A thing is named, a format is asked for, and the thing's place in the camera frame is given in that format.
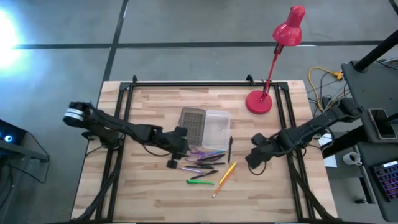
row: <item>wooden tabletop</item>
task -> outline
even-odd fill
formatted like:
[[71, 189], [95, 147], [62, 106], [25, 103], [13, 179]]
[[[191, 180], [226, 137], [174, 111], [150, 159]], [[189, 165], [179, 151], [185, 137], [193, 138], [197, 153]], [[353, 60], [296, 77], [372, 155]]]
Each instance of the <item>wooden tabletop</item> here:
[[[288, 81], [297, 125], [312, 119], [303, 81]], [[114, 114], [120, 82], [105, 82], [98, 108]], [[166, 168], [168, 158], [155, 157], [141, 145], [126, 138], [118, 196], [114, 210], [115, 222], [273, 222], [297, 221], [290, 177], [285, 156], [274, 157], [266, 171], [252, 175], [244, 157], [253, 145], [250, 139], [256, 133], [270, 136], [280, 130], [275, 93], [270, 95], [274, 105], [265, 115], [250, 113], [244, 104], [253, 87], [144, 87], [135, 88], [129, 122], [155, 124], [164, 131], [174, 130], [183, 107], [229, 111], [232, 115], [232, 161], [237, 161], [234, 173], [221, 192], [212, 198], [218, 181], [229, 165], [217, 166], [219, 172], [202, 178], [215, 185], [189, 185], [186, 180], [195, 174]], [[88, 151], [98, 147], [91, 142]], [[148, 147], [164, 154], [165, 151]], [[105, 149], [90, 154], [81, 174], [72, 218], [78, 217], [98, 193], [103, 174]], [[328, 212], [336, 217], [335, 204], [322, 154], [314, 147], [307, 148], [304, 157], [310, 188]], [[179, 166], [189, 164], [181, 160]], [[262, 165], [254, 172], [259, 172]], [[303, 193], [300, 198], [305, 207]], [[106, 200], [104, 211], [108, 210]]]

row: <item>plastic bin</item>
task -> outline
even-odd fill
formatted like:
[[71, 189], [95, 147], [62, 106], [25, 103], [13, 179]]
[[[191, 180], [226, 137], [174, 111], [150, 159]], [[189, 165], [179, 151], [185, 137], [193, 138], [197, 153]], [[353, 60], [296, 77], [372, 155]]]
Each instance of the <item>plastic bin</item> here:
[[227, 111], [207, 110], [203, 147], [226, 151], [229, 147], [230, 136], [231, 114]]

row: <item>gray floor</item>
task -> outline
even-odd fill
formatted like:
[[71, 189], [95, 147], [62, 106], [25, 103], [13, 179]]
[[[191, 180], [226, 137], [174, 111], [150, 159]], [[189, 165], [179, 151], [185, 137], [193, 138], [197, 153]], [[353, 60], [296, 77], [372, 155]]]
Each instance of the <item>gray floor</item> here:
[[[398, 16], [387, 0], [130, 0], [119, 42], [273, 41], [274, 27], [294, 4], [307, 8], [304, 41], [382, 40], [398, 28]], [[121, 6], [122, 0], [0, 1], [0, 10], [13, 23], [19, 44], [110, 44]], [[342, 63], [359, 60], [373, 47], [286, 47], [273, 79], [305, 80], [309, 91], [310, 67], [337, 71]], [[273, 49], [118, 49], [110, 80], [130, 80], [134, 74], [140, 80], [242, 80], [249, 73], [260, 79], [269, 69]], [[29, 185], [21, 189], [14, 206], [24, 212], [13, 218], [15, 223], [66, 221], [87, 141], [80, 136], [81, 130], [65, 126], [62, 116], [70, 101], [98, 101], [109, 49], [17, 53], [19, 58], [12, 65], [0, 68], [0, 119], [32, 132], [52, 161], [46, 184], [37, 185], [26, 177]], [[397, 54], [395, 47], [384, 57]], [[322, 74], [313, 73], [316, 86]], [[325, 83], [330, 81], [333, 77], [325, 78]], [[325, 87], [324, 95], [335, 94], [344, 84]], [[346, 131], [355, 125], [339, 124], [333, 130]], [[348, 193], [339, 193], [342, 186], [355, 184], [333, 180], [331, 186], [336, 204], [344, 207], [338, 208], [339, 216], [366, 221], [359, 215], [363, 210], [347, 200]], [[369, 211], [377, 213], [375, 208]]]

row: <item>pencil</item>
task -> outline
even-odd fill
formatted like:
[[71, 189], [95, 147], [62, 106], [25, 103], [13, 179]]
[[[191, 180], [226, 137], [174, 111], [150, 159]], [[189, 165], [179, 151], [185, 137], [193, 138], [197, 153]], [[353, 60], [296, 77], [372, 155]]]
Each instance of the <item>pencil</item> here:
[[228, 169], [228, 171], [225, 173], [224, 177], [220, 180], [219, 184], [223, 183], [225, 178], [228, 176], [228, 174], [234, 169], [236, 166], [236, 161], [231, 165], [231, 167]]
[[216, 194], [218, 194], [218, 192], [221, 190], [221, 188], [222, 188], [223, 185], [225, 184], [226, 179], [227, 179], [231, 174], [232, 174], [232, 171], [229, 172], [229, 173], [227, 174], [227, 176], [225, 177], [224, 182], [222, 182], [222, 183], [218, 186], [218, 188], [217, 188], [217, 190], [214, 192], [213, 196], [211, 196], [212, 198], [215, 198], [215, 197], [216, 197]]

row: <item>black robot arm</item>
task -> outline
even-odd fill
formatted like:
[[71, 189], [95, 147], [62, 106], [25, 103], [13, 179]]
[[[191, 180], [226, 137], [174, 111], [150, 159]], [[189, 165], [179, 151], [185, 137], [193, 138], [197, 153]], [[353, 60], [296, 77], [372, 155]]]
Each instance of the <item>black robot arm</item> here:
[[177, 162], [174, 159], [187, 156], [189, 150], [186, 128], [176, 127], [174, 131], [164, 133], [160, 126], [123, 121], [94, 108], [91, 103], [71, 102], [63, 121], [69, 126], [87, 129], [89, 133], [83, 133], [84, 137], [98, 136], [108, 149], [119, 147], [121, 135], [126, 134], [139, 144], [168, 151], [172, 153], [172, 159], [167, 163], [169, 168], [175, 169]]
[[343, 98], [325, 113], [299, 127], [283, 129], [269, 138], [258, 133], [251, 139], [255, 147], [246, 156], [246, 161], [252, 169], [255, 169], [273, 156], [280, 157], [305, 147], [314, 135], [329, 129], [338, 121], [357, 120], [362, 112], [363, 108], [358, 106], [352, 98]]

